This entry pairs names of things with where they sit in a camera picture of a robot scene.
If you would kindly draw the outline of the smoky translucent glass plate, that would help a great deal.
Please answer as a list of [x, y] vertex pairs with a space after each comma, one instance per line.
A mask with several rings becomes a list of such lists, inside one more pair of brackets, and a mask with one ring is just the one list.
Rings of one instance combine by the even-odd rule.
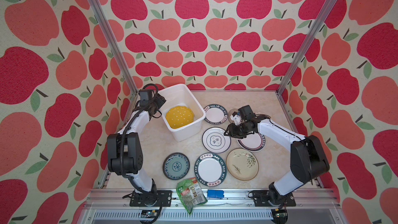
[[238, 115], [238, 114], [239, 114], [238, 109], [236, 109], [236, 108], [231, 109], [228, 112], [228, 121], [230, 123], [234, 123], [234, 117], [235, 117], [235, 115]]

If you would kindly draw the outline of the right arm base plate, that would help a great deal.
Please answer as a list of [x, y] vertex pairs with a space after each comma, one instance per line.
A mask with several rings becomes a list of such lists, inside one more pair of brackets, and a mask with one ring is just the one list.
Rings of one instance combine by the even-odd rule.
[[295, 207], [296, 202], [292, 193], [285, 196], [273, 190], [253, 190], [248, 193], [256, 207]]

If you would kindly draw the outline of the right aluminium frame post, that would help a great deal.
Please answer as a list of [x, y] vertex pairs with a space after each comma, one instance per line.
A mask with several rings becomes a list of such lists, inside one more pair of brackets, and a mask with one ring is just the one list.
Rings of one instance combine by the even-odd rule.
[[293, 61], [276, 91], [276, 95], [278, 97], [282, 96], [282, 93], [286, 89], [287, 84], [289, 83], [289, 81], [291, 80], [291, 77], [293, 76], [294, 72], [298, 68], [299, 63], [304, 58], [309, 47], [313, 43], [317, 33], [323, 27], [327, 17], [329, 16], [329, 14], [330, 14], [331, 10], [333, 9], [334, 5], [336, 4], [336, 2], [337, 2], [337, 0], [325, 0], [323, 6], [320, 9], [320, 12], [319, 12], [317, 18], [314, 20], [314, 23], [309, 28], [309, 32], [307, 33], [297, 54], [294, 55]]

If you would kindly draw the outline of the large dark-rimmed lettered plate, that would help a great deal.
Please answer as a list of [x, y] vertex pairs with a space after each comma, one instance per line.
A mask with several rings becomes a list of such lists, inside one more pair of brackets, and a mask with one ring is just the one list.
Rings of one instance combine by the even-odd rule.
[[204, 153], [197, 158], [194, 164], [194, 173], [201, 184], [215, 187], [225, 181], [227, 166], [219, 155], [211, 152]]

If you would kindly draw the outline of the small dark-rimmed lettered plate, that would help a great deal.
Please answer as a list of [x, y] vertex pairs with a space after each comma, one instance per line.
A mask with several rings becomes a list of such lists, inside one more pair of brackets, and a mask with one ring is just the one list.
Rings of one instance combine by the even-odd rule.
[[204, 108], [206, 117], [205, 121], [209, 124], [219, 125], [226, 122], [228, 118], [227, 110], [219, 104], [210, 104]]

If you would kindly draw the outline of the beige bamboo print plate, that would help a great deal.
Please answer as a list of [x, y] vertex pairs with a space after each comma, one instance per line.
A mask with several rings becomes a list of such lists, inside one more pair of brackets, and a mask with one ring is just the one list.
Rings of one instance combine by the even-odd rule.
[[238, 180], [252, 180], [259, 172], [257, 158], [253, 153], [243, 148], [230, 151], [226, 163], [230, 174]]

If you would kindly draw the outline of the yellow dotted scalloped plate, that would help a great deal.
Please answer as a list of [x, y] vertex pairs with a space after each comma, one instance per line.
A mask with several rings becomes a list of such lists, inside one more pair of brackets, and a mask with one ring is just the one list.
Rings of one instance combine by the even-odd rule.
[[166, 113], [165, 119], [172, 129], [178, 129], [194, 122], [194, 113], [186, 106], [175, 106]]

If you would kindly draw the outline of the green snack packet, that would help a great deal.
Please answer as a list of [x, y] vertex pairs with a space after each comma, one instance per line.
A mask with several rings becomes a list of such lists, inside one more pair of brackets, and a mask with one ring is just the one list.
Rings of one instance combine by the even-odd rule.
[[197, 178], [195, 177], [184, 179], [179, 182], [176, 187], [176, 192], [181, 204], [189, 215], [192, 213], [195, 206], [203, 205], [208, 202]]

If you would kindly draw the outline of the blue box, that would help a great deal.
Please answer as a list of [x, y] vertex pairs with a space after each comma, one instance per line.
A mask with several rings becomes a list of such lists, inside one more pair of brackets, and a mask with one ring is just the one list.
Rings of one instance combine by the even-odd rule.
[[224, 191], [223, 190], [207, 190], [207, 197], [212, 199], [223, 199], [224, 198]]

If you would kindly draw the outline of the left aluminium frame post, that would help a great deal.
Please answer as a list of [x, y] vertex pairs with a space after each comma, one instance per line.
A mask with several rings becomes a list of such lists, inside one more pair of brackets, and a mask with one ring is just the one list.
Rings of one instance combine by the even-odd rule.
[[88, 0], [93, 12], [94, 16], [96, 17], [99, 26], [101, 27], [101, 30], [104, 34], [104, 37], [108, 43], [109, 48], [111, 49], [111, 52], [113, 53], [115, 60], [121, 69], [121, 74], [123, 75], [129, 89], [132, 92], [133, 96], [137, 95], [137, 87], [134, 83], [134, 80], [129, 72], [129, 68], [127, 66], [126, 60], [122, 54], [122, 51], [120, 50], [116, 37], [113, 33], [113, 30], [108, 22], [108, 19], [104, 15], [104, 12], [102, 10], [102, 6], [100, 4], [99, 0]]

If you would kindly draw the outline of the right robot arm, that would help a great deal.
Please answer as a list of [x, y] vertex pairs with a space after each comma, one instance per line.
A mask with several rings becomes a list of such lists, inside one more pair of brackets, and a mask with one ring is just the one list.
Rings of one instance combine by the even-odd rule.
[[330, 164], [320, 140], [288, 130], [264, 114], [256, 114], [249, 105], [243, 106], [230, 116], [225, 136], [235, 139], [262, 134], [279, 143], [290, 153], [290, 170], [268, 187], [266, 200], [272, 206], [284, 204], [292, 192], [312, 179], [330, 170]]

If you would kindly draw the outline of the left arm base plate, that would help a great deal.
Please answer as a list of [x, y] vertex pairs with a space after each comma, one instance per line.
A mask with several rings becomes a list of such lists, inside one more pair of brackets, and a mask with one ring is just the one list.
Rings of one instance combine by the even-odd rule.
[[144, 193], [132, 192], [130, 199], [131, 207], [170, 207], [172, 200], [171, 190], [158, 190], [157, 196]]

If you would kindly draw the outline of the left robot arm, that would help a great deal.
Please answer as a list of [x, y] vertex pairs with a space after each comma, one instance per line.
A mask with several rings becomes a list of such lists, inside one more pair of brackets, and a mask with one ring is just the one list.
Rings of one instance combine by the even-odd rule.
[[144, 155], [140, 134], [151, 118], [160, 111], [166, 99], [157, 92], [143, 90], [140, 100], [126, 125], [107, 138], [108, 169], [127, 179], [135, 189], [135, 196], [154, 204], [158, 194], [154, 180], [143, 169]]

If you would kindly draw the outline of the front aluminium rail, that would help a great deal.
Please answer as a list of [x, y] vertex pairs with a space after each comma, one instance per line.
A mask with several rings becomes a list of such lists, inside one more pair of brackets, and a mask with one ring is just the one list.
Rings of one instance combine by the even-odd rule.
[[131, 189], [92, 190], [77, 214], [78, 224], [346, 224], [332, 190], [299, 189], [281, 206], [260, 200], [264, 189], [223, 189], [221, 199], [208, 198], [191, 213], [175, 190], [164, 207], [130, 206]]

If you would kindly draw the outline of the white plate black flower outline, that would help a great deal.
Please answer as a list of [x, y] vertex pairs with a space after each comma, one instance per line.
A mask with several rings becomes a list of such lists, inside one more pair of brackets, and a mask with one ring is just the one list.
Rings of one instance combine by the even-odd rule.
[[212, 127], [202, 135], [203, 146], [212, 153], [223, 153], [231, 146], [231, 138], [224, 136], [225, 129]]

